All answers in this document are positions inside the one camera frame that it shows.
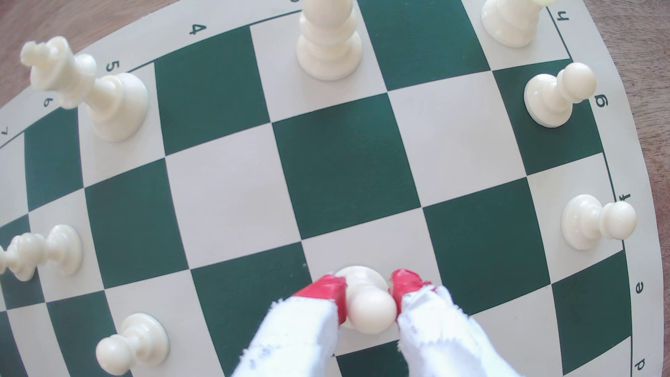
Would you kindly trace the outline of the white cloth-wrapped gripper finger with red tip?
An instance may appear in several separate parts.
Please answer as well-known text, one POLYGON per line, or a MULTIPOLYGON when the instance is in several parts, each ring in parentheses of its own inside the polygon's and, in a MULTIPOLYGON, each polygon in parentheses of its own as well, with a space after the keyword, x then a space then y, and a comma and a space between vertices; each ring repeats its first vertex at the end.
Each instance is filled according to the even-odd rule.
POLYGON ((347 318, 347 281, 323 275, 272 304, 232 376, 325 376, 347 318))
POLYGON ((410 376, 520 376, 447 287, 404 268, 394 270, 390 281, 398 307, 398 349, 410 376))

